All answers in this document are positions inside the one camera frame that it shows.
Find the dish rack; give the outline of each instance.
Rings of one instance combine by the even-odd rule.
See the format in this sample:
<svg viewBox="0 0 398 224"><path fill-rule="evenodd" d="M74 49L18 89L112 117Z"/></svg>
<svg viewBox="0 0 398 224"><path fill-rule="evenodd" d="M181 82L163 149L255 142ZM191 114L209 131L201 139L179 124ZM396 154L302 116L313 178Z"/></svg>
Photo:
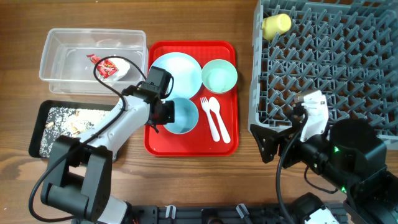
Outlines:
<svg viewBox="0 0 398 224"><path fill-rule="evenodd" d="M363 118L398 149L398 2L259 0L254 11L249 121L289 128L296 93L321 90L329 123ZM286 13L292 28L262 38L263 18Z"/></svg>

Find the red candy wrapper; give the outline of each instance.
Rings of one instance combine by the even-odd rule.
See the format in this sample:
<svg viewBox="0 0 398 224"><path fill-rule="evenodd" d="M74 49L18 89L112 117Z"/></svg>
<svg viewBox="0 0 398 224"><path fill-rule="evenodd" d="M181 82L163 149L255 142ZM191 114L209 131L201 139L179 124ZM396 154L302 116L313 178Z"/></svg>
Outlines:
<svg viewBox="0 0 398 224"><path fill-rule="evenodd" d="M99 58L95 54L87 55L87 57L90 58L91 62L93 62L94 64L97 64L101 60L101 58ZM97 66L97 70L99 71L99 74L102 77L108 78L111 75L113 75L115 72L117 72L119 69L115 66L115 64L112 61L106 59Z"/></svg>

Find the yellow cylinder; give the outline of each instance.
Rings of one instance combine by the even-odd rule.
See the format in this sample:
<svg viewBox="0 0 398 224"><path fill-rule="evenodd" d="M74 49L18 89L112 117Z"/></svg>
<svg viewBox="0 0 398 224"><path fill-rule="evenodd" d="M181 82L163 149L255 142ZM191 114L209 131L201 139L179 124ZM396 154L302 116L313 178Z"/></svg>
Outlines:
<svg viewBox="0 0 398 224"><path fill-rule="evenodd" d="M262 37L266 40L272 40L276 33L286 33L292 27L292 20L287 14L270 16L262 21Z"/></svg>

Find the spoon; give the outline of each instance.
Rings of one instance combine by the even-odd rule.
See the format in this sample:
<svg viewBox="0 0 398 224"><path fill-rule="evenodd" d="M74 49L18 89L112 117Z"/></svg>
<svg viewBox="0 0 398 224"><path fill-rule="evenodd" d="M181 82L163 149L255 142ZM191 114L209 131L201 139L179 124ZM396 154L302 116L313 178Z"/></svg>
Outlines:
<svg viewBox="0 0 398 224"><path fill-rule="evenodd" d="M210 97L209 104L210 104L210 110L212 110L212 112L214 112L216 114L218 126L220 127L221 136L223 137L224 142L230 143L231 138L226 130L225 124L220 115L220 103L218 102L218 100L216 98Z"/></svg>

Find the clear plastic container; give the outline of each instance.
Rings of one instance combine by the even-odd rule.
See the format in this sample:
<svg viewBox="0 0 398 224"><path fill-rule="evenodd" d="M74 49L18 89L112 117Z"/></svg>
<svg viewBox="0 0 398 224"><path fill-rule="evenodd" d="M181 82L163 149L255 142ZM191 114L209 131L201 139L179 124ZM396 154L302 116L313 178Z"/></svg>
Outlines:
<svg viewBox="0 0 398 224"><path fill-rule="evenodd" d="M112 95L93 75L94 64L87 57L123 56L133 61L147 75L146 35L141 30L52 29L45 41L40 79L50 83L58 94ZM135 67L118 81L105 82L122 91L143 80Z"/></svg>

